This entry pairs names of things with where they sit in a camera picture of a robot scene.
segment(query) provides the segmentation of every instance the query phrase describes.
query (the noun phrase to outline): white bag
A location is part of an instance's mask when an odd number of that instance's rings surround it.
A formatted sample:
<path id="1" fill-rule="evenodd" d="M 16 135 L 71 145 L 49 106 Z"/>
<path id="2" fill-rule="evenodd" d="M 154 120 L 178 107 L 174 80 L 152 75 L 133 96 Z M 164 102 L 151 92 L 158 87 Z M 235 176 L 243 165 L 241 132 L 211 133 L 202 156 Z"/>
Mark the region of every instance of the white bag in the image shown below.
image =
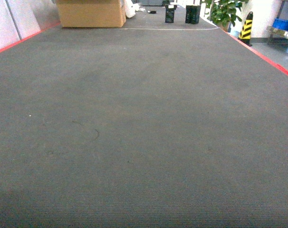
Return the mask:
<path id="1" fill-rule="evenodd" d="M 128 18 L 132 18 L 135 15 L 134 4 L 131 0 L 124 0 L 124 2 L 125 2 L 126 16 Z"/>

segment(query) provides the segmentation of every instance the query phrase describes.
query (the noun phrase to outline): blue plastic bin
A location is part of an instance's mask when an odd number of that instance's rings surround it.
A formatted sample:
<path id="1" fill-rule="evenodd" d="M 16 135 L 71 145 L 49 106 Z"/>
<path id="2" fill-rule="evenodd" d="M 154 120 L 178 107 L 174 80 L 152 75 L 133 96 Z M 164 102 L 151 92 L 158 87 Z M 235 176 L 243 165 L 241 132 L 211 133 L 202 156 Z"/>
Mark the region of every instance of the blue plastic bin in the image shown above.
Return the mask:
<path id="1" fill-rule="evenodd" d="M 288 20 L 275 19 L 273 23 L 273 27 L 288 31 Z"/>

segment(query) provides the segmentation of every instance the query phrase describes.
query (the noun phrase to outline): plant pot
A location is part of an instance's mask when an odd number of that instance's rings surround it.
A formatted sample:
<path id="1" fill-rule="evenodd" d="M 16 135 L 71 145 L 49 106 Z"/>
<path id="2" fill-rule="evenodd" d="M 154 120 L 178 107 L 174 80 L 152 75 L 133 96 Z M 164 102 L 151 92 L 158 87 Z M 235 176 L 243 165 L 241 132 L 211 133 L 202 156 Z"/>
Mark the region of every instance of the plant pot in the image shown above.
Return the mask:
<path id="1" fill-rule="evenodd" d="M 228 23 L 225 27 L 222 24 L 217 24 L 217 26 L 223 31 L 228 32 L 230 24 Z"/>

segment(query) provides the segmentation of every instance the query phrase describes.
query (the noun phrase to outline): white line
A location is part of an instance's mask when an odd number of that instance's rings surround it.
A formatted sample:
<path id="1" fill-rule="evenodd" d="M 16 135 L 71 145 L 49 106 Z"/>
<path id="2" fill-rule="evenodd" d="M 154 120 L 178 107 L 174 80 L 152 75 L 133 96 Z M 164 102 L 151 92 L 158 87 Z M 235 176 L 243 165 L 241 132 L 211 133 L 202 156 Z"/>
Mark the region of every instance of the white line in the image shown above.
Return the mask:
<path id="1" fill-rule="evenodd" d="M 171 31 L 171 30 L 179 30 L 179 31 L 203 31 L 203 30 L 214 30 L 214 29 L 219 29 L 218 27 L 216 28 L 119 28 L 122 30 L 166 30 L 166 31 Z"/>

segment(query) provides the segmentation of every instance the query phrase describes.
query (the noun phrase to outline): cardboard box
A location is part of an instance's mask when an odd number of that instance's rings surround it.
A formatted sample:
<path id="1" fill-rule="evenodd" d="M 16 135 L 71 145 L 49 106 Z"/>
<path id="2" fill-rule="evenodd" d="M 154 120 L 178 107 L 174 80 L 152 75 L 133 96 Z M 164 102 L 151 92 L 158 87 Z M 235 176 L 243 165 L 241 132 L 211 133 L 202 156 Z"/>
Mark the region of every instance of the cardboard box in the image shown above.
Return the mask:
<path id="1" fill-rule="evenodd" d="M 57 0 L 63 27 L 120 28 L 126 22 L 124 0 Z"/>

